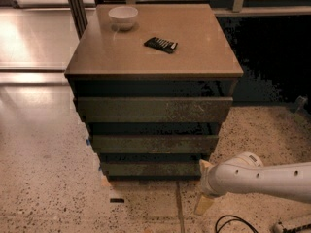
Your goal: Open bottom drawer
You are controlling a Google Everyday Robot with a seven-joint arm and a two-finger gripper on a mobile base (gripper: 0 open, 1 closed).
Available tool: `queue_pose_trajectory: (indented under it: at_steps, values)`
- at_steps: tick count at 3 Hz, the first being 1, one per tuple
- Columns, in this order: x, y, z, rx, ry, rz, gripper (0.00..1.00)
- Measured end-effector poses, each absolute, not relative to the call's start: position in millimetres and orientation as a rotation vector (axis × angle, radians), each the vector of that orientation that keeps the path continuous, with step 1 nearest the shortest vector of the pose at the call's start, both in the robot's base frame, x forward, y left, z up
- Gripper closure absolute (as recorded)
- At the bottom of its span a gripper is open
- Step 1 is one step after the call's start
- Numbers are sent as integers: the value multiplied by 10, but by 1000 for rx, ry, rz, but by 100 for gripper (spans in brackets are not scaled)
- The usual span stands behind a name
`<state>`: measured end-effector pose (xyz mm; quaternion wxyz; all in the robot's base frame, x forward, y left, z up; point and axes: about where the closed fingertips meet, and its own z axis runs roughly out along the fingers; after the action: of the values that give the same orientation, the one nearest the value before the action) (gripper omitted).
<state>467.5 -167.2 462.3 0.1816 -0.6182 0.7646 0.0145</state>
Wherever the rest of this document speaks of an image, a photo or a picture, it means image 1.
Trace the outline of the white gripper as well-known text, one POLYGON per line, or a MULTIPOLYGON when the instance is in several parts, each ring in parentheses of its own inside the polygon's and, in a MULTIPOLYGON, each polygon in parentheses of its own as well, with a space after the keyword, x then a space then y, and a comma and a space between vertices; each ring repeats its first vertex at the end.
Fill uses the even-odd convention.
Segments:
POLYGON ((214 198, 226 195, 226 191, 216 181, 216 167, 206 160, 199 160, 201 173, 200 188, 203 194, 199 194, 194 213, 202 216, 214 203, 214 198))

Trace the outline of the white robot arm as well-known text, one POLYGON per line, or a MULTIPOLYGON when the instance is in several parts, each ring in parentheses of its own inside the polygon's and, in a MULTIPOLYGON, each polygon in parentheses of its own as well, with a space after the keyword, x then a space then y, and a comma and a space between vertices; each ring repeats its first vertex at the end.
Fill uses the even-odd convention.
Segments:
POLYGON ((311 202, 311 163, 264 166, 251 152, 213 165, 199 160, 200 193, 194 213, 202 216, 214 199, 227 193, 259 193, 303 203, 311 202))

